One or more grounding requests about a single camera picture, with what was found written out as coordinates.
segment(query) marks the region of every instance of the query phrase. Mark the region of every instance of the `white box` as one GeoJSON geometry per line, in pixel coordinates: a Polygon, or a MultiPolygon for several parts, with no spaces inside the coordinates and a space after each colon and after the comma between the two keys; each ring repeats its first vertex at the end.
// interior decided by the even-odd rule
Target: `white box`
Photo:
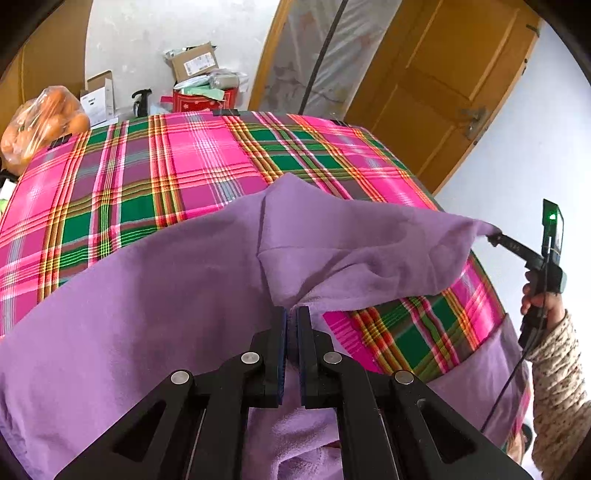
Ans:
{"type": "Polygon", "coordinates": [[[98,87],[80,97],[82,108],[90,118],[90,126],[113,120],[115,117],[115,101],[111,73],[102,73],[88,80],[88,84],[91,88],[92,86],[98,87]]]}

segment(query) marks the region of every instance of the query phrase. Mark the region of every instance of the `white wall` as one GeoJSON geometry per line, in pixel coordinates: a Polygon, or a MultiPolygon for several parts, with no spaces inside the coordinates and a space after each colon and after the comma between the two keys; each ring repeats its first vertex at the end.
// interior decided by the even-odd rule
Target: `white wall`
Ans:
{"type": "MultiPolygon", "coordinates": [[[[116,107],[151,88],[170,95],[173,72],[162,53],[211,41],[220,67],[254,81],[279,0],[94,0],[86,37],[86,77],[113,71],[116,107]]],[[[250,91],[239,108],[246,108],[250,91]]]]}
{"type": "MultiPolygon", "coordinates": [[[[591,86],[556,33],[545,25],[527,69],[488,132],[437,195],[448,212],[479,218],[539,250],[542,199],[564,215],[564,301],[573,313],[591,372],[587,248],[591,193],[591,86]]],[[[474,251],[516,326],[524,263],[482,240],[474,251]]]]}

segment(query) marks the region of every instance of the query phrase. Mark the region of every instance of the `door panel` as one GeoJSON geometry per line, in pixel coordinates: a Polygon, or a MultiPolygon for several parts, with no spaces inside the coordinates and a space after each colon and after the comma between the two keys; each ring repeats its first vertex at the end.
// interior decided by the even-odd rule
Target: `door panel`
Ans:
{"type": "Polygon", "coordinates": [[[345,120],[436,192],[508,96],[539,22],[521,0],[404,0],[345,120]]]}

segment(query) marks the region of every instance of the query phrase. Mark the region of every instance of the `black cable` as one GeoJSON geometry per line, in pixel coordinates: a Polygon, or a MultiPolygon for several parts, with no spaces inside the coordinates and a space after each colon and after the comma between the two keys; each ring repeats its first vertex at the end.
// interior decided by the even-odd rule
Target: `black cable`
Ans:
{"type": "Polygon", "coordinates": [[[306,105],[308,104],[308,98],[310,97],[310,92],[312,91],[312,86],[314,85],[314,82],[316,81],[316,76],[318,75],[318,71],[320,70],[320,65],[322,64],[322,61],[324,60],[324,56],[326,55],[326,52],[329,49],[329,45],[330,45],[330,42],[332,41],[332,37],[335,35],[336,27],[339,25],[340,17],[343,16],[343,12],[345,11],[345,7],[347,6],[348,2],[349,2],[349,0],[343,0],[340,3],[340,7],[336,12],[335,19],[333,20],[332,25],[330,26],[330,30],[328,32],[328,35],[324,39],[324,44],[322,45],[322,48],[320,49],[320,53],[318,54],[318,59],[316,60],[316,63],[314,64],[314,68],[312,69],[312,75],[310,75],[310,80],[308,80],[308,85],[306,86],[306,91],[304,92],[304,98],[302,98],[302,100],[301,100],[301,105],[300,105],[300,110],[298,111],[298,115],[304,115],[304,110],[306,108],[306,105]]]}
{"type": "Polygon", "coordinates": [[[542,302],[542,308],[541,308],[540,314],[539,314],[540,324],[538,325],[538,334],[535,337],[531,337],[530,341],[526,344],[525,348],[523,349],[523,353],[521,355],[521,358],[519,359],[515,368],[511,372],[511,375],[509,375],[509,378],[505,382],[505,385],[503,385],[503,388],[501,389],[501,393],[499,393],[499,395],[497,396],[495,403],[491,408],[491,411],[489,412],[488,416],[486,417],[486,420],[482,424],[482,428],[480,429],[480,433],[484,434],[484,431],[486,430],[486,427],[488,427],[488,424],[489,424],[492,416],[495,414],[496,409],[498,408],[499,404],[501,403],[503,395],[505,394],[507,388],[509,388],[509,385],[511,385],[511,382],[513,382],[513,379],[515,378],[517,371],[520,369],[521,365],[525,361],[525,358],[527,357],[527,355],[531,351],[531,347],[533,345],[535,345],[537,343],[537,341],[540,339],[540,336],[544,334],[544,332],[542,331],[542,325],[544,324],[544,316],[546,315],[545,310],[546,310],[546,295],[548,294],[548,263],[549,262],[550,262],[550,253],[548,253],[547,258],[545,259],[544,289],[543,289],[544,300],[542,302]]]}

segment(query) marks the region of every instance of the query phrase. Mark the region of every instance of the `cardboard box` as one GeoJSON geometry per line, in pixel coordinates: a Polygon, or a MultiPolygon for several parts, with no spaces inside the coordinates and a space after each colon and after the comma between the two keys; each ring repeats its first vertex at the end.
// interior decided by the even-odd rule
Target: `cardboard box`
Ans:
{"type": "Polygon", "coordinates": [[[80,96],[80,103],[90,118],[90,126],[113,120],[115,117],[113,73],[108,70],[88,79],[86,89],[89,93],[80,96]]]}
{"type": "Polygon", "coordinates": [[[175,55],[171,60],[177,82],[210,72],[217,68],[216,55],[211,42],[175,55]]]}

